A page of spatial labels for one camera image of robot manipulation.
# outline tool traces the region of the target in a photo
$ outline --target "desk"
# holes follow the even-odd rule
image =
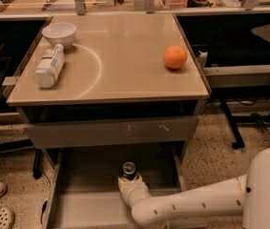
[[[97,147],[97,157],[102,156],[107,161],[111,158],[121,161],[122,154],[125,153],[127,157],[130,154],[144,156],[144,152],[152,150],[149,148],[150,144],[175,143],[177,157],[182,159],[186,145],[192,139],[197,126],[195,114],[198,113],[202,100],[209,96],[209,91],[174,16],[145,13],[59,16],[54,17],[52,23],[57,21],[74,23],[78,29],[73,47],[65,51],[66,61],[57,84],[44,90],[40,89],[32,78],[43,52],[50,47],[42,38],[8,98],[8,104],[16,107],[27,120],[26,131],[33,145],[43,151],[55,167],[55,171],[57,169],[59,174],[60,159],[58,165],[55,165],[51,151],[57,148],[71,151],[74,148],[80,148],[81,151],[88,149],[88,153],[91,154]],[[184,68],[177,71],[167,69],[162,59],[164,50],[173,44],[182,46],[189,56]],[[147,147],[142,149],[133,146],[129,153],[126,152],[128,145],[142,143],[147,144]],[[110,152],[114,145],[124,147],[122,144],[125,144],[126,148]],[[67,159],[69,162],[73,158],[77,160],[72,166],[75,163],[86,164],[86,161],[81,162],[82,159],[76,156],[77,152],[74,152],[74,156]],[[150,165],[150,159],[151,163],[156,161],[154,155],[145,156],[145,159],[143,157],[147,165]],[[74,179],[70,175],[63,176],[71,182],[79,183],[68,188],[63,186],[67,194],[61,199],[72,197],[73,193],[82,195],[85,190],[82,186],[86,186],[88,182],[82,181],[83,176],[87,175],[87,167],[83,169],[67,169],[67,172],[82,172],[76,172],[80,176]],[[94,169],[87,171],[88,176],[91,176]],[[115,171],[116,169],[113,169],[108,174],[109,178],[115,175]],[[155,167],[150,173],[151,177],[154,173]],[[113,182],[116,185],[115,179],[110,180],[109,183]],[[112,218],[101,217],[96,209],[95,213],[88,214],[82,210],[83,204],[85,207],[94,208],[98,202],[103,204],[98,209],[107,208],[107,205],[120,208],[116,214],[118,223],[129,223],[130,215],[127,207],[119,200],[118,189],[109,186],[108,182],[102,180],[99,183],[93,179],[93,186],[89,186],[88,190],[91,192],[96,185],[96,191],[105,191],[106,196],[112,199],[96,196],[86,200],[84,193],[81,200],[83,203],[78,203],[81,209],[77,209],[72,202],[69,204],[69,200],[64,200],[59,206],[55,205],[54,199],[58,198],[56,193],[60,189],[54,185],[58,183],[56,180],[48,202],[48,218],[45,219],[53,224],[45,225],[44,228],[72,228],[79,223],[81,226],[89,226],[85,223],[94,218],[95,221],[96,218],[104,219],[101,222],[106,225],[112,223]],[[113,207],[112,202],[117,203],[117,207]],[[68,215],[56,218],[53,210],[58,210],[58,215]],[[74,219],[75,211],[76,214],[81,213],[77,217],[80,221]]]

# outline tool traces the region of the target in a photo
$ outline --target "bowl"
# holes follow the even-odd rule
[[[61,44],[67,49],[75,40],[76,26],[67,22],[57,22],[45,27],[42,34],[53,47]]]

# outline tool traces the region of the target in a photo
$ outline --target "orange fruit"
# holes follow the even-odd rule
[[[186,51],[180,46],[170,46],[163,54],[163,60],[166,67],[170,69],[181,68],[187,59]]]

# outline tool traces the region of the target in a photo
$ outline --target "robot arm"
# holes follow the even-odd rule
[[[140,174],[134,180],[120,177],[119,188],[132,208],[133,219],[143,229],[168,229],[170,219],[232,213],[243,213],[243,228],[270,228],[270,149],[254,158],[248,177],[165,197],[152,197]]]

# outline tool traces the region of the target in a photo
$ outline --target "floor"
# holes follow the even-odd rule
[[[198,118],[195,137],[181,164],[188,189],[245,174],[255,154],[270,147],[270,134],[264,129],[239,126],[246,146],[233,150],[234,136],[217,104],[206,105],[205,113]],[[23,126],[18,114],[0,115],[0,142],[26,138]],[[53,171],[44,160],[42,177],[34,179],[33,161],[34,149],[0,154],[0,181],[9,187],[0,198],[0,207],[7,205],[15,213],[13,229],[41,228],[41,208],[49,196]],[[241,229],[242,217],[204,219],[208,229]]]

